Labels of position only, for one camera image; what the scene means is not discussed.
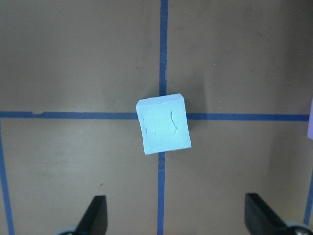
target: purple block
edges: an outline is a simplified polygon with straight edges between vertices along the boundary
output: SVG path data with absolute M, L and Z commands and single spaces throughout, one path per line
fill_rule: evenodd
M 313 99 L 311 103 L 311 112 L 309 117 L 308 138 L 313 140 Z

